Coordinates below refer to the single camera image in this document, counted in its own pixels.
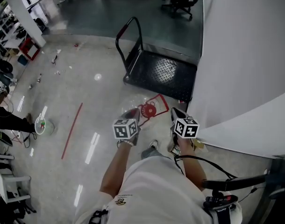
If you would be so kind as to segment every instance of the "black strap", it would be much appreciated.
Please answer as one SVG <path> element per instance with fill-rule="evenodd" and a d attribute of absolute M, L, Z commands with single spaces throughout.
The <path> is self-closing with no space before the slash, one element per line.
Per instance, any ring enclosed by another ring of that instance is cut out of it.
<path fill-rule="evenodd" d="M 96 210 L 91 217 L 89 224 L 100 224 L 103 215 L 106 215 L 108 211 L 106 209 L 103 210 Z"/>
<path fill-rule="evenodd" d="M 219 224 L 231 224 L 230 207 L 225 207 L 220 210 L 215 210 Z"/>
<path fill-rule="evenodd" d="M 180 168 L 180 166 L 177 164 L 177 159 L 182 159 L 182 158 L 191 158 L 191 159 L 198 159 L 198 160 L 205 161 L 207 163 L 210 163 L 212 166 L 214 166 L 215 168 L 217 168 L 221 172 L 225 173 L 228 176 L 228 178 L 237 178 L 236 176 L 234 176 L 234 175 L 228 173 L 227 171 L 223 170 L 223 168 L 221 166 L 217 165 L 216 163 L 213 163 L 213 162 L 208 161 L 206 159 L 203 159 L 203 158 L 200 158 L 200 157 L 197 157 L 197 156 L 192 156 L 192 155 L 182 155 L 182 156 L 176 155 L 174 157 L 174 161 L 175 161 L 176 165 L 178 166 L 178 168 Z"/>

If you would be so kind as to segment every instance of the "cable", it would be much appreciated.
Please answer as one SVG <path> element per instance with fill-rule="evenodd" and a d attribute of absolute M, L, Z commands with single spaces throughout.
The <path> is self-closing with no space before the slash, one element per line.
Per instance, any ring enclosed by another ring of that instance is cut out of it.
<path fill-rule="evenodd" d="M 8 152 L 8 149 L 10 148 L 10 146 L 8 145 L 7 146 L 7 149 L 6 147 L 3 147 L 3 151 L 4 151 L 4 154 L 3 155 L 7 155 L 7 152 Z"/>
<path fill-rule="evenodd" d="M 254 193 L 255 191 L 257 191 L 258 189 L 264 189 L 265 187 L 260 187 L 260 188 L 256 188 L 254 187 L 250 193 L 248 193 L 243 199 L 241 199 L 239 202 L 242 202 L 245 198 L 247 198 L 250 194 Z"/>
<path fill-rule="evenodd" d="M 6 105 L 7 105 L 7 111 L 9 112 L 8 103 L 5 102 L 4 100 L 3 100 L 3 102 L 6 103 Z M 13 114 L 13 112 L 14 112 L 14 105 L 13 105 L 13 111 L 11 111 L 9 115 L 7 115 L 7 116 L 0 116 L 0 117 L 1 117 L 1 118 L 9 117 L 9 116 L 11 116 L 11 115 Z"/>
<path fill-rule="evenodd" d="M 234 178 L 237 178 L 236 176 L 228 173 L 227 171 L 225 171 L 222 167 L 220 167 L 219 165 L 217 165 L 216 163 L 213 163 L 211 161 L 208 161 L 206 159 L 203 159 L 203 158 L 200 158 L 200 157 L 197 157 L 197 156 L 191 156 L 191 155 L 182 155 L 182 156 L 179 156 L 179 155 L 176 155 L 174 157 L 174 161 L 177 165 L 177 167 L 181 170 L 182 174 L 184 175 L 181 167 L 177 164 L 178 160 L 177 159 L 182 159 L 182 158 L 191 158 L 191 159 L 198 159 L 198 160 L 202 160 L 202 161 L 205 161 L 207 163 L 210 163 L 213 167 L 217 168 L 218 170 L 220 170 L 221 172 L 223 172 L 225 175 L 228 176 L 229 179 L 234 179 Z"/>
<path fill-rule="evenodd" d="M 19 142 L 19 143 L 21 143 L 21 144 L 24 144 L 24 147 L 25 147 L 25 148 L 29 148 L 29 147 L 30 147 L 30 135 L 31 135 L 31 134 L 33 135 L 33 139 L 36 140 L 36 133 L 29 133 L 29 135 L 28 135 L 26 138 L 24 138 L 24 137 L 23 137 L 23 133 L 21 132 L 23 141 L 20 141 L 18 138 L 17 138 L 18 140 L 14 140 L 14 138 L 16 138 L 16 137 L 13 137 L 13 138 L 11 139 L 11 141 Z M 26 144 L 25 144 L 25 141 L 26 141 L 27 139 L 29 139 L 29 144 L 28 144 L 28 146 L 26 146 Z"/>

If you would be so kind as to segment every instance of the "white t-shirt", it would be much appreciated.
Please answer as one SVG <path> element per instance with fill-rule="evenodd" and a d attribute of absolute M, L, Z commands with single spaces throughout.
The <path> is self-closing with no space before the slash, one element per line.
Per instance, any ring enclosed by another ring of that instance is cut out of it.
<path fill-rule="evenodd" d="M 154 156 L 132 165 L 119 194 L 96 192 L 83 203 L 76 224 L 87 224 L 96 210 L 108 210 L 107 224 L 211 224 L 203 210 L 205 196 L 166 157 Z"/>

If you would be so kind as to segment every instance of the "wristband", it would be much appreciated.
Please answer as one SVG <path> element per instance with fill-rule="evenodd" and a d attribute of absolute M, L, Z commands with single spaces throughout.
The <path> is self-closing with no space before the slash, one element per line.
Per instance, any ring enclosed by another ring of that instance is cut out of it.
<path fill-rule="evenodd" d="M 117 142 L 117 146 L 120 147 L 119 145 L 120 145 L 121 143 L 128 143 L 128 144 L 131 145 L 131 147 L 134 146 L 134 143 L 132 143 L 132 142 L 129 141 L 129 140 L 119 140 L 119 141 Z"/>

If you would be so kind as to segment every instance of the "polished floor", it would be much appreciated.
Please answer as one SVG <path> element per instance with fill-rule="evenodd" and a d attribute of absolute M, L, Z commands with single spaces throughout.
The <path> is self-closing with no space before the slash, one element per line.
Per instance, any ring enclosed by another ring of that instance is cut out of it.
<path fill-rule="evenodd" d="M 12 162 L 16 175 L 31 176 L 30 183 L 22 183 L 31 194 L 36 214 L 26 215 L 26 224 L 71 224 L 76 206 L 82 197 L 98 190 L 101 179 L 116 152 L 112 122 L 121 113 L 156 94 L 122 81 L 125 70 L 115 48 L 114 39 L 100 36 L 46 37 L 48 43 L 35 61 L 25 69 L 12 94 L 10 111 L 23 118 L 30 112 L 35 119 L 46 109 L 45 118 L 55 130 L 51 135 L 31 138 L 29 148 L 14 142 L 8 152 L 15 156 Z M 82 40 L 81 46 L 74 43 Z M 131 42 L 122 42 L 127 52 Z M 56 65 L 52 58 L 58 55 Z M 41 82 L 36 80 L 42 74 Z M 178 101 L 165 97 L 169 108 L 178 107 Z M 76 120 L 65 155 L 64 147 L 79 106 Z M 13 134 L 5 131 L 11 138 Z M 129 165 L 140 159 L 140 153 L 151 140 L 158 139 L 160 151 L 167 154 L 170 140 L 170 114 L 150 120 L 141 131 L 137 147 L 133 148 Z M 93 154 L 88 155 L 91 145 Z M 228 172 L 239 176 L 259 175 L 270 165 L 270 160 L 239 154 L 215 147 L 207 147 L 199 156 L 216 162 Z M 225 175 L 206 163 L 201 163 L 208 179 L 221 179 Z M 240 198 L 251 188 L 233 191 Z M 247 223 L 255 210 L 263 189 L 241 202 L 243 223 Z"/>
<path fill-rule="evenodd" d="M 99 35 L 116 37 L 120 29 L 136 16 L 142 27 L 145 43 L 173 50 L 193 58 L 197 64 L 201 54 L 203 0 L 191 8 L 189 15 L 178 11 L 171 18 L 169 8 L 160 7 L 168 0 L 66 0 L 59 7 L 53 0 L 43 0 L 47 11 L 45 21 L 49 30 L 45 34 Z M 125 36 L 129 40 L 138 37 L 134 24 Z"/>

